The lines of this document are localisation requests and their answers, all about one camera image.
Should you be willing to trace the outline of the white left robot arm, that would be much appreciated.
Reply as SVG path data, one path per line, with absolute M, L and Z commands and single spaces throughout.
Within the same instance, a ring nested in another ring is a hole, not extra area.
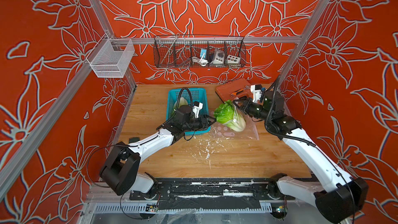
M 208 129 L 215 122 L 216 118 L 200 114 L 198 107 L 183 105 L 157 128 L 155 134 L 133 144 L 117 143 L 99 173 L 100 178 L 118 196 L 128 191 L 151 194 L 155 179 L 147 173 L 139 173 L 140 164 L 184 138 L 186 132 Z

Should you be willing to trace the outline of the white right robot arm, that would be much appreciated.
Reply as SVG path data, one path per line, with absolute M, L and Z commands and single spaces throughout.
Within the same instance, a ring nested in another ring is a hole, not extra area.
M 276 90 L 254 92 L 233 100 L 244 114 L 264 121 L 268 133 L 288 145 L 308 166 L 317 182 L 305 182 L 279 173 L 269 179 L 270 198 L 291 196 L 314 206 L 329 222 L 338 224 L 363 209 L 369 186 L 333 162 L 311 140 L 300 123 L 285 113 L 284 98 Z

